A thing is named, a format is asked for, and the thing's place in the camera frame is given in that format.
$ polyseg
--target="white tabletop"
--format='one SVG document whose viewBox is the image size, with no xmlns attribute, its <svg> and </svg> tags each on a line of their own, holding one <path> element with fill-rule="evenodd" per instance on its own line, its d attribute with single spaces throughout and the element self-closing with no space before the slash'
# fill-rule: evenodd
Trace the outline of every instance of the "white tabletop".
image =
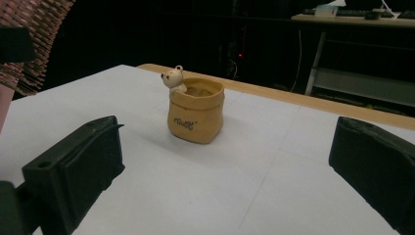
<svg viewBox="0 0 415 235">
<path fill-rule="evenodd" d="M 337 115 L 225 90 L 208 145 L 172 136 L 158 73 L 119 66 L 12 102 L 0 179 L 83 123 L 114 115 L 125 171 L 73 234 L 397 234 L 328 165 Z M 380 125 L 415 143 L 415 131 Z"/>
</svg>

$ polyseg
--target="yellow pot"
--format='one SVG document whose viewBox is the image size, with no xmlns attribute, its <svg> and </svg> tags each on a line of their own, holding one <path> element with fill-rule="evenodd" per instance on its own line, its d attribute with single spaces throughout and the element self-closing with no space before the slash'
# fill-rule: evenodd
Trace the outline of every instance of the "yellow pot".
<svg viewBox="0 0 415 235">
<path fill-rule="evenodd" d="M 187 92 L 170 96 L 168 129 L 181 139 L 210 143 L 223 125 L 224 87 L 203 78 L 186 78 L 183 82 Z"/>
</svg>

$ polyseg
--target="bear figurine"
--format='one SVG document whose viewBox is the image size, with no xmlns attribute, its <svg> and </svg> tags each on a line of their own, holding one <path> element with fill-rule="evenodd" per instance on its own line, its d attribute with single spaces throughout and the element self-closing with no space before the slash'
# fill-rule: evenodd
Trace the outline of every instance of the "bear figurine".
<svg viewBox="0 0 415 235">
<path fill-rule="evenodd" d="M 164 85 L 170 88 L 170 96 L 174 92 L 186 93 L 187 87 L 183 83 L 183 67 L 176 66 L 173 70 L 169 70 L 161 74 Z"/>
</svg>

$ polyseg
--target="bear ear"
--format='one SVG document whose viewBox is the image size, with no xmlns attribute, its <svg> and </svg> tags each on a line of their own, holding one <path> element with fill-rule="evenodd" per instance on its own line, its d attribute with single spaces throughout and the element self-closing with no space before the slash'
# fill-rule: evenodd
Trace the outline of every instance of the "bear ear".
<svg viewBox="0 0 415 235">
<path fill-rule="evenodd" d="M 176 66 L 177 70 L 183 71 L 183 67 L 182 66 Z"/>
</svg>

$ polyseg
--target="bear face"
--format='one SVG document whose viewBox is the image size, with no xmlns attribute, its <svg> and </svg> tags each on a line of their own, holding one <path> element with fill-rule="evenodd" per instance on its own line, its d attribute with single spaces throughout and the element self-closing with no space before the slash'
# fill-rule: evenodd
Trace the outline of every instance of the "bear face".
<svg viewBox="0 0 415 235">
<path fill-rule="evenodd" d="M 179 86 L 183 83 L 183 68 L 176 66 L 173 70 L 169 70 L 161 74 L 161 79 L 164 85 L 168 88 Z"/>
</svg>

